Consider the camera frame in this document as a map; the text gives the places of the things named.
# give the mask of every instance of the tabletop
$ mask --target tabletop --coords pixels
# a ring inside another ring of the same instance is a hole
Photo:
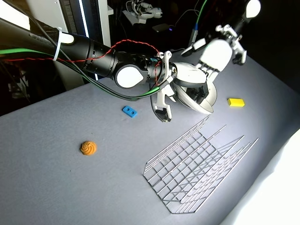
[[[201,133],[227,125],[212,141],[216,147],[242,135],[240,145],[260,139],[197,213],[171,214],[142,174],[151,157],[206,115],[170,101],[172,121],[162,123],[149,98],[127,102],[87,84],[0,117],[0,224],[219,224],[300,128],[300,97],[251,58],[228,65],[215,85],[215,112]],[[227,98],[246,105],[230,108]],[[135,118],[122,112],[126,105]],[[98,145],[89,157],[79,151],[86,140]]]

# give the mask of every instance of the gray table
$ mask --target gray table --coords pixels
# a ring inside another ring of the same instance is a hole
[[[126,102],[88,84],[0,117],[0,224],[219,224],[300,128],[300,97],[250,58],[243,67],[229,65],[216,87],[215,112],[202,133],[227,124],[216,147],[241,135],[240,146],[260,140],[196,214],[170,214],[142,172],[205,115],[172,103],[172,122],[161,123],[148,98]],[[229,97],[243,98],[246,106],[230,108]],[[121,111],[125,105],[138,111],[136,118]],[[79,151],[86,140],[98,144],[91,157]]]

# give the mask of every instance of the light strip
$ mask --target light strip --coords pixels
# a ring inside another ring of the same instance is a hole
[[[82,2],[82,0],[79,0],[79,7],[80,7],[80,12],[81,12],[82,20],[83,20],[83,26],[84,26],[84,30],[85,30],[85,36],[87,36],[89,38],[88,26],[86,25],[86,21],[85,21],[85,15],[84,15],[84,10],[83,10],[83,2]]]
[[[12,8],[9,4],[3,2],[2,0],[0,0],[0,18],[24,29],[30,30],[28,16]]]

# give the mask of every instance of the orange swirl cookie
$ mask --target orange swirl cookie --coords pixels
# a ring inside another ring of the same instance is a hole
[[[94,142],[84,142],[81,145],[80,151],[87,156],[93,155],[97,151],[97,145]]]

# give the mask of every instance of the metal wire basket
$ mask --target metal wire basket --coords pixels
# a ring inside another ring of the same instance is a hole
[[[244,136],[216,149],[199,130],[208,117],[146,163],[144,177],[171,213],[198,211],[237,163],[257,142],[232,149]]]

